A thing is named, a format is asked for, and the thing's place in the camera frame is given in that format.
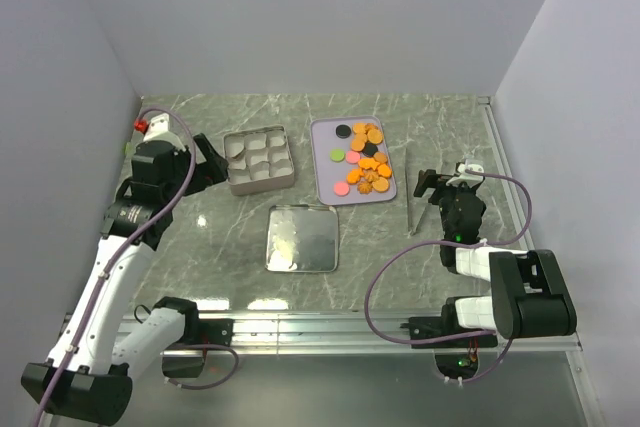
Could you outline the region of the metal tongs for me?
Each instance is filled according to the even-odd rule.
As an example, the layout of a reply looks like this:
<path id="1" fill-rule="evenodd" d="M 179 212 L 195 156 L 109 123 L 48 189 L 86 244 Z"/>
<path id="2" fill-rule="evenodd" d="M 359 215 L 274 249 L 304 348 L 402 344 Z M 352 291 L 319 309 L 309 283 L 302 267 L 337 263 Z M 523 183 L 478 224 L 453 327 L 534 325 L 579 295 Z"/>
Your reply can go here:
<path id="1" fill-rule="evenodd" d="M 410 182 L 410 152 L 408 147 L 405 148 L 404 154 L 404 182 L 406 193 L 407 234 L 409 237 L 413 237 L 421 230 L 422 224 L 424 223 L 427 216 L 428 206 L 425 206 L 423 208 L 419 219 L 416 223 L 414 223 L 412 208 L 413 189 L 411 188 Z"/>

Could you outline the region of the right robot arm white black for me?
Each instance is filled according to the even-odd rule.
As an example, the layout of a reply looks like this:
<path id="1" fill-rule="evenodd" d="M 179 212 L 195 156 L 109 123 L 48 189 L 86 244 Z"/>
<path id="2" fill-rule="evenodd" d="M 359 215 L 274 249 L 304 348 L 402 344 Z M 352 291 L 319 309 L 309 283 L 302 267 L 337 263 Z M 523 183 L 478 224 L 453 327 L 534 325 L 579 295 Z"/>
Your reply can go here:
<path id="1" fill-rule="evenodd" d="M 445 243 L 442 265 L 453 274 L 490 284 L 486 296 L 449 298 L 442 308 L 440 333 L 452 346 L 462 346 L 475 331 L 492 331 L 505 339 L 571 336 L 577 312 L 550 250 L 509 250 L 480 238 L 486 204 L 477 195 L 484 182 L 482 167 L 458 164 L 444 175 L 421 171 L 413 195 L 439 209 Z"/>

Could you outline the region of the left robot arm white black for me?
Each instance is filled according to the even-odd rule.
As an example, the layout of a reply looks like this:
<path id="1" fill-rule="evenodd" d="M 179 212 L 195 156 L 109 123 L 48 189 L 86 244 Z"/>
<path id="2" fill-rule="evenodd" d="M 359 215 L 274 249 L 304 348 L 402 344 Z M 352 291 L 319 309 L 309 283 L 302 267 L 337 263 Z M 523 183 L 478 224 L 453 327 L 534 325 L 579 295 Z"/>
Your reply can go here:
<path id="1" fill-rule="evenodd" d="M 89 281 L 71 320 L 45 361 L 28 363 L 21 385 L 44 412 L 113 426 L 123 416 L 134 381 L 165 349 L 203 343 L 195 302 L 164 297 L 123 340 L 117 338 L 135 285 L 150 266 L 173 220 L 178 192 L 193 195 L 226 181 L 227 161 L 207 137 L 192 160 L 173 134 L 147 133 L 131 159 L 132 174 L 116 193 L 101 228 Z"/>

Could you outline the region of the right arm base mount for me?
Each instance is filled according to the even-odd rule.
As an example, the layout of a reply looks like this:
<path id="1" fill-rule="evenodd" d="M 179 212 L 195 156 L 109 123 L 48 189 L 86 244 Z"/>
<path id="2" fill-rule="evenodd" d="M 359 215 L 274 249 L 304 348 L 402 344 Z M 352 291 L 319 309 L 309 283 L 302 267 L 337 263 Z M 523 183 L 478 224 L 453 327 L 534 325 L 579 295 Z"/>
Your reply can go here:
<path id="1" fill-rule="evenodd" d="M 471 329 L 461 328 L 456 323 L 446 324 L 440 317 L 409 317 L 407 321 L 400 324 L 400 328 L 407 331 L 411 340 L 426 340 L 471 332 Z M 465 381 L 479 373 L 479 350 L 497 346 L 498 338 L 495 335 L 485 335 L 417 345 L 412 346 L 412 349 L 434 349 L 438 373 L 444 379 Z"/>

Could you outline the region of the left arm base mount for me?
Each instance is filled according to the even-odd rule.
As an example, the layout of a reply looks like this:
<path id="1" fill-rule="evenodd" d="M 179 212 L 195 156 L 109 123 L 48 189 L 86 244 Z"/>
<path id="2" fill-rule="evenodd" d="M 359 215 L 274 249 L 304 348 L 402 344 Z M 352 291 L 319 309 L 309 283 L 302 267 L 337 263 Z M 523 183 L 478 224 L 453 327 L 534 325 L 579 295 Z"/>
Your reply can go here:
<path id="1" fill-rule="evenodd" d="M 209 356 L 208 349 L 193 349 L 194 345 L 216 344 L 231 346 L 234 321 L 232 319 L 201 320 L 196 333 L 172 345 L 162 354 L 161 368 L 170 379 L 196 379 L 205 371 Z"/>

